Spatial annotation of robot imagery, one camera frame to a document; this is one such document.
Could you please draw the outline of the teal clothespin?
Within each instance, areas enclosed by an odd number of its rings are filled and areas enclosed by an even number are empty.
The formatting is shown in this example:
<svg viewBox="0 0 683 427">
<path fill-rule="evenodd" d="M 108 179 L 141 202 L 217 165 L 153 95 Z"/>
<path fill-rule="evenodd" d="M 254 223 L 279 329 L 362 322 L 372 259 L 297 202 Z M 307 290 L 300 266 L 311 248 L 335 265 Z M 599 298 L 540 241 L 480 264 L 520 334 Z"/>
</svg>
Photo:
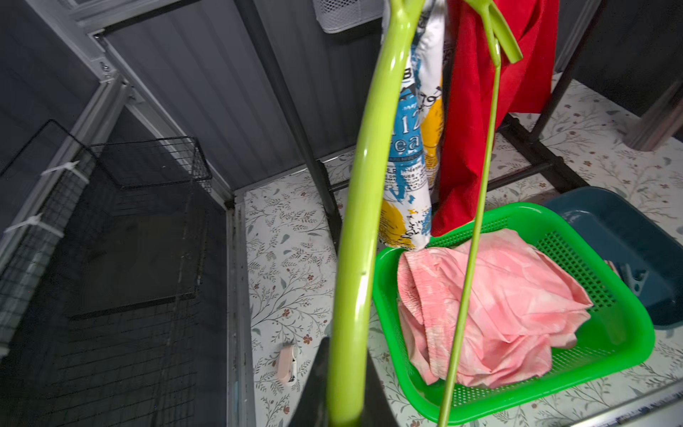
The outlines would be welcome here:
<svg viewBox="0 0 683 427">
<path fill-rule="evenodd" d="M 628 286 L 629 290 L 636 296 L 640 296 L 647 282 L 649 271 L 633 270 L 628 263 L 620 263 L 617 266 L 617 270 L 622 281 Z"/>
</svg>

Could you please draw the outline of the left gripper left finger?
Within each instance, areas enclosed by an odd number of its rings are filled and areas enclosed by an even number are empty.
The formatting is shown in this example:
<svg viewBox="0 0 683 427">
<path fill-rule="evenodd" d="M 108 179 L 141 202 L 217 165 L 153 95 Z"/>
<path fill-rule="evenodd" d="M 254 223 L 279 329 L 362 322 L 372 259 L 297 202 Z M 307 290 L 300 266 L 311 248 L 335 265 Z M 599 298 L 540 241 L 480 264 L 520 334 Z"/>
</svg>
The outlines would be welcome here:
<svg viewBox="0 0 683 427">
<path fill-rule="evenodd" d="M 289 427 L 328 425 L 327 375 L 330 338 L 322 339 Z"/>
</svg>

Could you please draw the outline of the green plastic hanger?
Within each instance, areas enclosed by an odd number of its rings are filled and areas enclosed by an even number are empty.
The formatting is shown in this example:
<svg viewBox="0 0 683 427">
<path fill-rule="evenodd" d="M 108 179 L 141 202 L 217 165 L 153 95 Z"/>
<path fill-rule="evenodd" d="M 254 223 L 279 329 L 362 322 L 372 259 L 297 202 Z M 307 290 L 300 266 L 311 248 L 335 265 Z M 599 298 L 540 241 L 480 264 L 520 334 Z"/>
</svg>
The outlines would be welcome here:
<svg viewBox="0 0 683 427">
<path fill-rule="evenodd" d="M 471 298 L 483 224 L 489 169 L 496 132 L 496 113 L 503 58 L 511 64 L 523 58 L 505 18 L 492 1 L 471 1 L 487 38 L 494 80 L 487 130 L 487 147 L 473 222 L 471 248 L 440 405 L 440 426 L 448 425 L 462 341 Z M 335 281 L 332 334 L 327 376 L 327 423 L 357 426 L 364 408 L 366 345 L 373 290 L 375 253 L 381 216 L 384 177 L 403 73 L 423 10 L 421 1 L 391 2 L 391 17 L 362 117 L 346 215 L 341 228 Z"/>
</svg>

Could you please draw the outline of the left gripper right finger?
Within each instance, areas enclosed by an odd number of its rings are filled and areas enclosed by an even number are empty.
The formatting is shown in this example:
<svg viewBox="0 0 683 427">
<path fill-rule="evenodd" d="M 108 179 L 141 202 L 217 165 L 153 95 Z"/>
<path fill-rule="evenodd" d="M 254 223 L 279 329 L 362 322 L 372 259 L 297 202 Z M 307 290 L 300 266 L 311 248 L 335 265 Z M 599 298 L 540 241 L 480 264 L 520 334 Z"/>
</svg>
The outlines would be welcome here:
<svg viewBox="0 0 683 427">
<path fill-rule="evenodd" d="M 377 374 L 370 353 L 366 356 L 366 385 L 361 425 L 398 427 L 397 420 L 382 389 L 382 382 Z"/>
</svg>

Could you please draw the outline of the comic print shorts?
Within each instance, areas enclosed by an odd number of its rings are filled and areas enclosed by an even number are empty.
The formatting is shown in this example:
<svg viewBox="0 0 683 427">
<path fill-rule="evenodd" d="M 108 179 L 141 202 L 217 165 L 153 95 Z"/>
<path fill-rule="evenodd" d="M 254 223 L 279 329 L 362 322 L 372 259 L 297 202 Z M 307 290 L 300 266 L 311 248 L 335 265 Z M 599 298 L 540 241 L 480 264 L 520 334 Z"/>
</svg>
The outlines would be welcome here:
<svg viewBox="0 0 683 427">
<path fill-rule="evenodd" d="M 426 1 L 411 42 L 386 169 L 379 238 L 387 247 L 420 250 L 431 237 L 431 192 L 444 126 L 446 3 Z"/>
</svg>

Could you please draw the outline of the pink tie-dye shorts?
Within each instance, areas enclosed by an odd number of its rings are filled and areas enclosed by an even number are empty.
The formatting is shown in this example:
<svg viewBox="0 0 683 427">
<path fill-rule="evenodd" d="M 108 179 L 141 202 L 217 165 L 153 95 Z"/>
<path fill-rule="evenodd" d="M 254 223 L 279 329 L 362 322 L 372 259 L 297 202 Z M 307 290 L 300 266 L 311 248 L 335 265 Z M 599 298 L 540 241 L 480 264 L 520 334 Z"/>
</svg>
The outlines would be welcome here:
<svg viewBox="0 0 683 427">
<path fill-rule="evenodd" d="M 425 248 L 398 259 L 401 329 L 426 384 L 448 375 L 470 246 Z M 584 288 L 516 231 L 483 234 L 457 382 L 494 389 L 547 374 L 552 349 L 576 345 L 591 307 Z"/>
</svg>

